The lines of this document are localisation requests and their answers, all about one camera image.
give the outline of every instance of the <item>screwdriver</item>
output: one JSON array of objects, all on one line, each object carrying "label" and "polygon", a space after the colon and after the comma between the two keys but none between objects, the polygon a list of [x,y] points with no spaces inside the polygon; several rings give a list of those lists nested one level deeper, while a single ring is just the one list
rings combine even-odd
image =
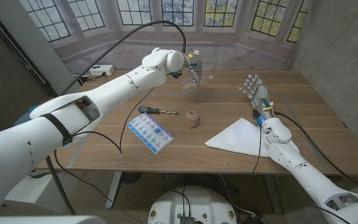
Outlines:
[{"label": "screwdriver", "polygon": [[169,112],[169,111],[160,111],[160,109],[154,109],[148,106],[140,106],[138,108],[139,112],[141,113],[148,113],[148,114],[160,114],[160,113],[170,113],[170,114],[178,114],[176,112]]}]

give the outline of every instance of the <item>floor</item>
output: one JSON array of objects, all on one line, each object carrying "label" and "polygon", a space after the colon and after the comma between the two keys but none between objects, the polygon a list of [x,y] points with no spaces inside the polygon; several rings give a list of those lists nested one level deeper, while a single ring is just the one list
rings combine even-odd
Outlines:
[{"label": "floor", "polygon": [[[92,171],[85,172],[82,178],[98,186],[102,192],[107,193],[112,179],[112,172]],[[147,223],[149,209],[152,204],[166,192],[186,184],[202,185],[219,192],[219,184],[216,183],[217,175],[204,174],[165,174],[165,188],[163,189],[163,174],[144,173],[142,178],[134,184],[122,184],[113,209],[106,209],[106,200],[95,189],[83,183],[78,183],[70,195],[70,202],[79,215],[96,215],[106,223]],[[249,199],[246,195],[267,196],[267,189],[262,176],[252,176],[247,194],[247,175],[224,175],[227,185],[233,185],[239,189],[240,205],[244,209],[259,210],[268,220],[268,223],[292,224],[312,223],[325,224],[326,221],[321,212],[306,205],[282,202],[284,214],[274,213],[268,199]],[[358,193],[354,184],[341,178],[334,178],[336,184],[346,189],[353,189]],[[298,185],[292,176],[276,176],[275,181],[281,197],[301,200],[313,204],[313,201]],[[231,196],[235,204],[239,204],[237,194]],[[23,216],[23,215],[60,215],[42,208],[23,208],[20,206],[1,207],[0,216]],[[69,215],[67,209],[63,209],[62,215]],[[240,214],[240,219],[246,219],[245,214]]]}]

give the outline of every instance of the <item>window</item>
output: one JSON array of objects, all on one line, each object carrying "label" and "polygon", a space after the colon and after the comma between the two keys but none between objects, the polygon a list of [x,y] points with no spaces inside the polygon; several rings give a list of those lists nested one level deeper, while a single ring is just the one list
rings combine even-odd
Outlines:
[{"label": "window", "polygon": [[20,0],[20,3],[48,42],[69,35],[52,0]]},{"label": "window", "polygon": [[310,1],[311,0],[303,0],[301,10],[299,11],[298,16],[296,17],[296,21],[292,27],[290,36],[288,37],[289,41],[296,43],[296,41],[298,40],[298,35],[301,31],[303,21],[305,20],[306,14],[308,13],[309,10]]},{"label": "window", "polygon": [[233,26],[236,8],[237,0],[206,0],[204,26]]},{"label": "window", "polygon": [[259,1],[252,29],[275,37],[283,20],[287,3],[288,0]]},{"label": "window", "polygon": [[104,23],[94,0],[68,0],[82,31],[103,27]]},{"label": "window", "polygon": [[162,16],[178,26],[192,26],[194,0],[162,0]]},{"label": "window", "polygon": [[149,0],[117,0],[123,25],[143,25],[152,21]]}]

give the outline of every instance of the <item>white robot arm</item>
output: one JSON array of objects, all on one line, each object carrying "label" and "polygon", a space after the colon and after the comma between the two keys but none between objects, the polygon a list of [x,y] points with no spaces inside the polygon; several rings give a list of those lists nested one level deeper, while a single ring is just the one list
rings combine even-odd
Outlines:
[{"label": "white robot arm", "polygon": [[[291,131],[274,117],[273,103],[261,79],[257,75],[249,75],[244,84],[246,88],[239,88],[250,100],[254,107],[254,119],[265,131],[265,142],[269,145],[269,156],[286,170],[288,170],[317,206],[329,210],[352,224],[358,224],[358,194],[344,190],[332,183],[318,169],[313,167],[299,153],[294,144],[287,144],[291,139]],[[330,224],[345,223],[338,217],[322,212]]]},{"label": "white robot arm", "polygon": [[0,132],[0,206],[7,193],[56,148],[70,147],[139,90],[162,85],[167,71],[184,67],[176,50],[156,48],[142,65],[93,90],[54,98],[31,112],[32,120]]}]

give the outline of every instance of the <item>screwdriver handle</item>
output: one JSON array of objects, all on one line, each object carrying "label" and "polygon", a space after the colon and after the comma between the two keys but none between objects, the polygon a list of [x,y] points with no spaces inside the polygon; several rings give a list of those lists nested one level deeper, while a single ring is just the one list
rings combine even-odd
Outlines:
[{"label": "screwdriver handle", "polygon": [[140,106],[138,108],[139,112],[141,113],[148,113],[148,114],[160,114],[160,110],[159,109],[154,109],[148,106]]}]

